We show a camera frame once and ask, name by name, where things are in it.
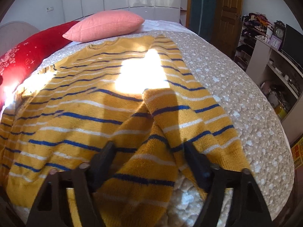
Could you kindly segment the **white bed headboard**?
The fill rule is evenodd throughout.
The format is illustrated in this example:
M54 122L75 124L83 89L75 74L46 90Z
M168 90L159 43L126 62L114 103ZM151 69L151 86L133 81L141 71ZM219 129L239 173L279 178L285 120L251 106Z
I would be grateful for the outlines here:
M18 43L38 32L38 28L27 22L15 21L0 26L0 54L5 54Z

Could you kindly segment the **yellow red box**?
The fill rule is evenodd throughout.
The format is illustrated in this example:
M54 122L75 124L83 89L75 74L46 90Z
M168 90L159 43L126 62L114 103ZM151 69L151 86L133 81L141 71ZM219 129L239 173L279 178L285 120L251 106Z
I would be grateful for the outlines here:
M302 166L302 140L302 137L299 138L291 147L295 169Z

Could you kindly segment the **brown wooden door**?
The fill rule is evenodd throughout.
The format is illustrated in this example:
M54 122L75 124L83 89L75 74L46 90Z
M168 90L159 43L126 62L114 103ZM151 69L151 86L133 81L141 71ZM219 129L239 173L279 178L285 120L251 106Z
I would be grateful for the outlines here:
M243 0L216 0L211 43L233 58L241 30Z

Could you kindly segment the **purple square clock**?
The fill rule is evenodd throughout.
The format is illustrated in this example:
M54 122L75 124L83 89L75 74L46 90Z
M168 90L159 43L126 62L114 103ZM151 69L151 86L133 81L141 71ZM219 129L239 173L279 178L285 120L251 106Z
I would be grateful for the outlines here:
M279 50L281 43L282 43L282 40L280 38L276 37L275 35L271 36L271 39L269 41L270 46L272 46L276 50Z

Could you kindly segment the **black television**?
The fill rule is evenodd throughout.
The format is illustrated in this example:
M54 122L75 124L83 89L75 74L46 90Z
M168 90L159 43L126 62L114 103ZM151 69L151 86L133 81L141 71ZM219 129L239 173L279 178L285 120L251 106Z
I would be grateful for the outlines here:
M288 24L286 24L286 32L281 51L302 67L303 36Z

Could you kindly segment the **pink white bed sheet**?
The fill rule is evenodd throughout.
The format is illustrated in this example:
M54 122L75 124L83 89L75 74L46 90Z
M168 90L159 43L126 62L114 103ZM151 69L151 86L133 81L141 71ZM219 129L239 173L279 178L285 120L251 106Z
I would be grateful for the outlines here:
M172 31L172 32L183 32L183 33L192 33L188 28L182 26L179 23L171 22L171 21L163 21L163 20L150 20L146 19L144 23L140 26L138 30L132 32L132 34L138 34L142 32L148 31Z

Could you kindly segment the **pink textured pillow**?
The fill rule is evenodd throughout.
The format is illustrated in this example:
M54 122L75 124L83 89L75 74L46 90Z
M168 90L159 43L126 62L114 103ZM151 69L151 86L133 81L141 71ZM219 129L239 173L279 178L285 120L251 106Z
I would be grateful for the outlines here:
M101 11L76 23L63 34L63 38L73 42L92 42L135 32L144 22L144 18L133 12Z

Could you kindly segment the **white shelf unit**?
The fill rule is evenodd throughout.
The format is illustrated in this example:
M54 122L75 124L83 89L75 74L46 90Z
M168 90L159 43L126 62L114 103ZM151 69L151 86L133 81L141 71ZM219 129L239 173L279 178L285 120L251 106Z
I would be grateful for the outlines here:
M234 62L258 85L275 110L290 143L302 136L302 67L269 45L274 23L261 13L241 18Z

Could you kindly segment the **white wall socket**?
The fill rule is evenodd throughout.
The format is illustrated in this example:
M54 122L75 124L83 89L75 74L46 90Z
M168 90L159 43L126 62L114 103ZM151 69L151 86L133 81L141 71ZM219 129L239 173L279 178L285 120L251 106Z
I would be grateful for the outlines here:
M53 11L53 7L47 7L46 8L46 12L51 12L51 11Z

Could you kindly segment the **yellow striped knit sweater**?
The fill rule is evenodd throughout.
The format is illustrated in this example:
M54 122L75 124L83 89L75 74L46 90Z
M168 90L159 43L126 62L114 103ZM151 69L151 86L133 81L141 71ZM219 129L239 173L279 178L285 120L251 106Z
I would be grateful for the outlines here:
M154 226L179 174L193 180L183 146L225 169L249 163L230 117L186 67L169 38L118 38L59 61L52 79L1 119L1 186L31 208L51 169L118 151L95 195L107 226Z

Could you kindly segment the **dark ornate mantel clock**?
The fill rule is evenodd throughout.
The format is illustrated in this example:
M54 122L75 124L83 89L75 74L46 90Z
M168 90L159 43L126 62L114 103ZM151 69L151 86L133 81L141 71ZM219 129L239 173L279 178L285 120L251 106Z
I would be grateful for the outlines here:
M276 21L274 23L273 35L279 39L283 39L286 31L286 26L282 21Z

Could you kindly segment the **dark teal curtain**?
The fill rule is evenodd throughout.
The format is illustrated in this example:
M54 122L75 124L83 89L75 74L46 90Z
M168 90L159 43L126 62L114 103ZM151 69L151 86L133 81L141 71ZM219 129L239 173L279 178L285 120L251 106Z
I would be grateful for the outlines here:
M189 29L210 42L217 0L191 0Z

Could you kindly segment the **red embroidered long pillow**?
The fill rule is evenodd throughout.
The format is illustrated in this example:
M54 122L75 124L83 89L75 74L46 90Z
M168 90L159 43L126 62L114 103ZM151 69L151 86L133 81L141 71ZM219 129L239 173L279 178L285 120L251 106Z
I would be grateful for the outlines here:
M1 56L1 107L6 90L15 90L42 61L71 41L63 38L77 21L64 23L38 32L17 44Z

